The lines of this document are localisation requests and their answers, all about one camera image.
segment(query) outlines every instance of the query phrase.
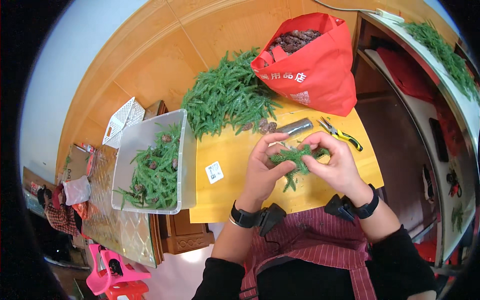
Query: clear plastic storage box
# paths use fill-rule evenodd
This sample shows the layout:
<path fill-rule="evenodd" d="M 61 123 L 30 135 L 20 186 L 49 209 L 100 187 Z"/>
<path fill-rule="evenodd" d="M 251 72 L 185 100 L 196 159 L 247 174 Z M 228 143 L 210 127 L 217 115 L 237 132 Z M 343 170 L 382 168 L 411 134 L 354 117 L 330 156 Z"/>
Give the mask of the clear plastic storage box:
<path fill-rule="evenodd" d="M 133 170 L 136 162 L 130 162 L 137 155 L 137 150 L 147 149 L 148 146 L 155 146 L 155 133 L 164 130 L 155 123 L 162 124 L 168 128 L 169 124 L 181 123 L 181 136 L 179 147 L 179 164 L 177 173 L 177 204 L 176 206 L 163 209 L 141 209 L 133 207 L 128 201 L 125 202 L 123 210 L 139 213 L 174 215 L 181 209 L 192 208 L 196 205 L 196 158 L 197 140 L 187 121 L 187 111 L 184 109 L 175 110 L 142 123 L 135 124 L 123 130 L 120 148 L 113 173 L 113 190 L 122 188 L 129 190 L 132 183 Z M 112 207 L 120 209 L 122 195 L 112 192 Z"/>

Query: yellow table surface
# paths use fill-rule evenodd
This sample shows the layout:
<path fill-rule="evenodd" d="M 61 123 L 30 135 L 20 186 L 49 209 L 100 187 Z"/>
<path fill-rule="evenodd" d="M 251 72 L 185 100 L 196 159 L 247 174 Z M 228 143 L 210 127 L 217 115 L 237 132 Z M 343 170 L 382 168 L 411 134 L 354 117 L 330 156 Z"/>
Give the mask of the yellow table surface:
<path fill-rule="evenodd" d="M 276 99 L 276 102 L 283 106 L 275 111 L 278 127 L 303 118 L 309 118 L 313 123 L 313 130 L 290 137 L 286 140 L 287 145 L 296 147 L 299 144 L 297 141 L 302 141 L 313 132 L 324 130 L 316 120 L 321 116 L 330 117 L 329 121 L 333 126 L 352 135 L 363 146 L 363 151 L 359 152 L 349 144 L 362 179 L 376 188 L 384 185 L 372 145 L 355 109 L 348 116 L 339 117 L 306 108 L 282 97 Z M 228 125 L 220 136 L 204 135 L 201 142 L 197 141 L 197 205 L 190 209 L 190 222 L 227 221 L 233 202 L 243 190 L 248 156 L 261 137 L 260 133 L 252 134 L 252 131 L 241 132 L 236 136 L 231 125 Z M 326 163 L 328 159 L 329 157 L 323 157 L 319 161 Z M 205 168 L 216 161 L 219 162 L 224 177 L 210 184 Z M 275 202 L 290 214 L 324 206 L 337 193 L 313 174 L 298 175 L 297 178 L 299 182 L 296 192 L 291 188 L 287 192 L 282 192 L 286 179 L 277 181 L 272 195 L 264 202 L 264 206 L 268 207 Z"/>

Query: white plastic basket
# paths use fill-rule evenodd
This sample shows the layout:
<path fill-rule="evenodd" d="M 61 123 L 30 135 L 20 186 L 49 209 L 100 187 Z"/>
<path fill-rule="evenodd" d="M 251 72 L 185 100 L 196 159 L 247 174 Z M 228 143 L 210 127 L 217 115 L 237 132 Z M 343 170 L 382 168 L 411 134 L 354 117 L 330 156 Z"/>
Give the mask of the white plastic basket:
<path fill-rule="evenodd" d="M 122 130 L 143 121 L 144 115 L 145 109 L 135 100 L 135 97 L 132 97 L 110 118 L 102 145 L 120 148 Z"/>

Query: red tote bag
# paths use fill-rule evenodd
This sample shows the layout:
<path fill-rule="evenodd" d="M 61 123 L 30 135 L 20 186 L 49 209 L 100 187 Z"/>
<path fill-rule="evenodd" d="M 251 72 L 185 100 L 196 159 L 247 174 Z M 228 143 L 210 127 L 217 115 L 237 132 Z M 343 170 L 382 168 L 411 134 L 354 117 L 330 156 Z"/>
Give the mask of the red tote bag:
<path fill-rule="evenodd" d="M 267 52 L 275 38 L 293 30 L 322 35 L 287 55 L 280 47 Z M 283 22 L 251 67 L 272 90 L 325 113 L 345 117 L 357 103 L 347 23 L 326 13 L 310 13 Z"/>

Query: yellow pliers handle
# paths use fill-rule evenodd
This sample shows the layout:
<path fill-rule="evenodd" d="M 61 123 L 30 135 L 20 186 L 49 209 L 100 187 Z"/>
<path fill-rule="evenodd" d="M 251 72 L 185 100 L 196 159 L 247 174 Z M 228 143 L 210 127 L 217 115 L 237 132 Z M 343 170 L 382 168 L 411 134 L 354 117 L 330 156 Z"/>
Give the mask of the yellow pliers handle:
<path fill-rule="evenodd" d="M 340 138 L 342 140 L 346 140 L 346 141 L 349 141 L 350 143 L 352 143 L 352 145 L 358 150 L 358 151 L 362 151 L 363 150 L 363 147 L 360 145 L 360 143 L 352 136 L 342 132 L 340 129 L 337 129 L 336 130 L 336 133 L 337 134 L 332 134 L 333 137 L 335 137 L 337 140 Z"/>

